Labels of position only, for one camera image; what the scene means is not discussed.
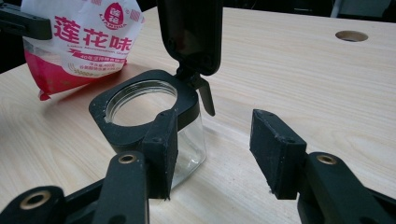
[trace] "wood grain surface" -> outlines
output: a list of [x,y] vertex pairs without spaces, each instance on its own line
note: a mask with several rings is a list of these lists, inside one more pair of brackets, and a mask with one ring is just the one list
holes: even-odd
[[[26,65],[0,75],[0,209],[34,187],[67,195],[105,176],[115,153],[90,101],[144,71],[174,74],[178,66],[163,47],[156,8],[145,16],[118,77],[40,102]],[[368,39],[338,39],[344,30]],[[393,23],[224,8],[221,66],[206,79],[217,115],[202,109],[206,160],[171,201],[150,200],[151,223],[300,222],[297,203],[276,200],[249,152],[254,108],[280,116],[308,152],[338,156],[366,187],[396,198],[395,37]]]

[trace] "lid hinge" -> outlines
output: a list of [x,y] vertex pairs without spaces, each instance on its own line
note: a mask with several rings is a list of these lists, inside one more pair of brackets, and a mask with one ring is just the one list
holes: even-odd
[[198,72],[181,65],[177,69],[175,77],[185,82],[191,88],[199,90],[206,112],[210,116],[215,116],[215,106],[213,104],[209,83],[204,80]]

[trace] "black lid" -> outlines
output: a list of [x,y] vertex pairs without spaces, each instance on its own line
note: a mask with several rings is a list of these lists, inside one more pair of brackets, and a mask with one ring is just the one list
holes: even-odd
[[158,0],[163,43],[172,58],[210,76],[220,66],[222,0]]

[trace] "flip-top lid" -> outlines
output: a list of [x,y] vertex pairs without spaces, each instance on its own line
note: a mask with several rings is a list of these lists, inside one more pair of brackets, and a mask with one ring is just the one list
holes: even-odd
[[158,0],[163,43],[172,58],[202,75],[220,66],[222,0]]

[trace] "plastic bag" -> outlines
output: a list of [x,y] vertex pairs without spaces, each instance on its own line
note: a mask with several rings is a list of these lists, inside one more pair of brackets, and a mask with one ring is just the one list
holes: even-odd
[[23,0],[21,11],[51,22],[51,40],[23,38],[40,100],[115,76],[144,23],[135,0]]

